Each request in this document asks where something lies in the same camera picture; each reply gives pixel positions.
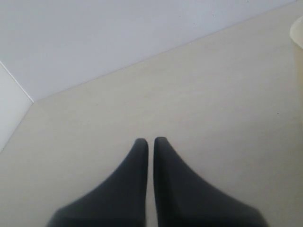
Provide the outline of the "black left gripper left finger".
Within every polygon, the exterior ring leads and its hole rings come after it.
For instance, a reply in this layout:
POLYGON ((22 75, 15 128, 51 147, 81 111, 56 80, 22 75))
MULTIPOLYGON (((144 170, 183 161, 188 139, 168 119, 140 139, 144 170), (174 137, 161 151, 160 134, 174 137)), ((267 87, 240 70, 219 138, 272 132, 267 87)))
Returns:
POLYGON ((49 227, 144 227, 148 143, 136 139, 119 167, 97 188, 58 209, 49 227))

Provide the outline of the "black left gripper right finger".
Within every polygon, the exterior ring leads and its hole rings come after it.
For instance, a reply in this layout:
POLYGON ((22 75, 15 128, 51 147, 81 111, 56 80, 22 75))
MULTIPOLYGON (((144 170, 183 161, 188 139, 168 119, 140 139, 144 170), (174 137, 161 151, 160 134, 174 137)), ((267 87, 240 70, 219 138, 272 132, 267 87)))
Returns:
POLYGON ((153 152, 153 185, 160 227, 265 227, 261 213, 195 173, 165 137, 153 152))

